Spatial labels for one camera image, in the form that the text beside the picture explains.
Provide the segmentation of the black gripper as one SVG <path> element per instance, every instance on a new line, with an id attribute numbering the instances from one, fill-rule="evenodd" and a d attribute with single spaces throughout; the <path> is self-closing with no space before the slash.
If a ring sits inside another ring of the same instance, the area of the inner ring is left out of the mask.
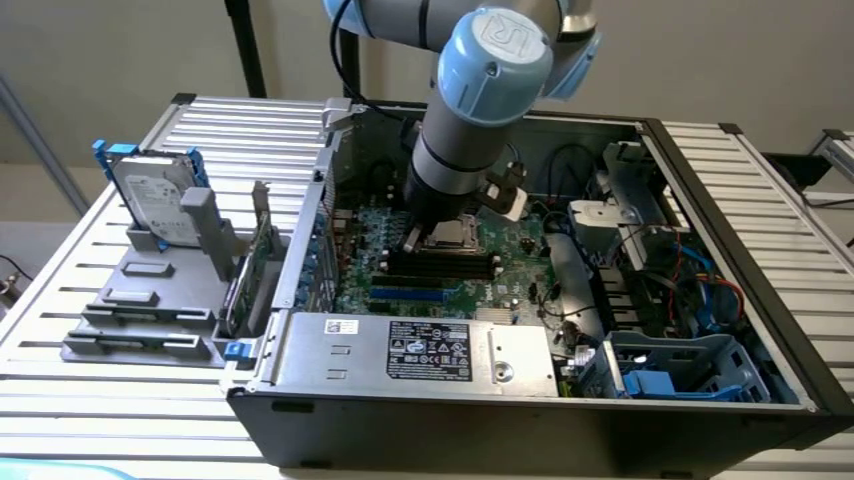
<path id="1" fill-rule="evenodd" d="M 466 210 L 477 209 L 473 195 L 442 193 L 417 174 L 407 175 L 403 199 L 411 216 L 401 244 L 403 249 L 419 249 L 439 223 L 455 220 Z"/>

